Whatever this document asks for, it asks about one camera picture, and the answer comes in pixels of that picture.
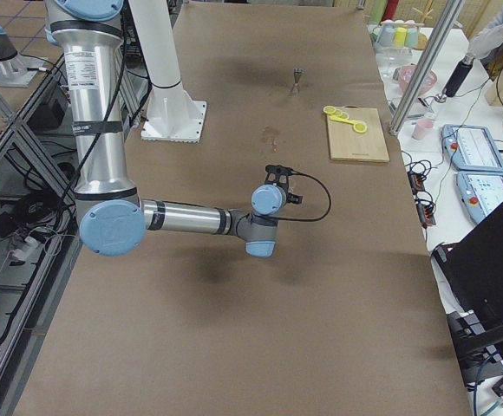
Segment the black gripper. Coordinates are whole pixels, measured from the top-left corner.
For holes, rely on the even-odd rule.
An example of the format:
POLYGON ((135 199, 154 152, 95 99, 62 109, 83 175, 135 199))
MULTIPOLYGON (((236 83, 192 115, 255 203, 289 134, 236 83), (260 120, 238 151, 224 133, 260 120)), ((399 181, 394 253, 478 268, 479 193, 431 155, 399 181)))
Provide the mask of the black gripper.
POLYGON ((303 197, 300 195, 296 195, 291 192, 290 186, 288 183, 282 183, 280 185, 281 189, 284 192, 284 197, 285 197, 285 203, 286 204, 294 204, 294 205, 300 205, 303 202, 303 197))

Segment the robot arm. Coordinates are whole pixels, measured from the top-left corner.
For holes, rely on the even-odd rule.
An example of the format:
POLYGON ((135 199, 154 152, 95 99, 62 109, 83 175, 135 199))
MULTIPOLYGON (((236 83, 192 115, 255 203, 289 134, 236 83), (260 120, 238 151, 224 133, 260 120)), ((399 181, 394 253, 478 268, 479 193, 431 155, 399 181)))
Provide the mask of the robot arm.
MULTIPOLYGON (((62 47, 73 133, 79 156, 75 207, 82 242, 103 256, 134 249, 147 231, 231 235, 246 252, 274 251, 279 212, 299 204, 288 178, 293 170, 267 166, 265 182, 251 195, 251 210, 225 210, 145 199, 127 175, 121 106, 122 75, 116 54, 125 39, 121 1, 48 1, 49 31, 62 47)), ((146 140, 198 142, 207 105, 183 87, 167 3, 132 1, 129 9, 147 66, 150 107, 146 140)))

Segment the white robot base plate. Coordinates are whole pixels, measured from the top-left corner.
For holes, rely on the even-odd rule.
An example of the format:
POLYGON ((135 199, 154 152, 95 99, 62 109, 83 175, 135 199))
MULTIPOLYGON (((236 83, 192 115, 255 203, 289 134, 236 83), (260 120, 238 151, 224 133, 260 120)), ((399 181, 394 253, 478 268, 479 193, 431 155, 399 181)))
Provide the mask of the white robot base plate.
POLYGON ((186 90, 162 95, 153 91, 147 105, 143 140, 198 143, 206 118, 207 102, 194 101, 186 90))

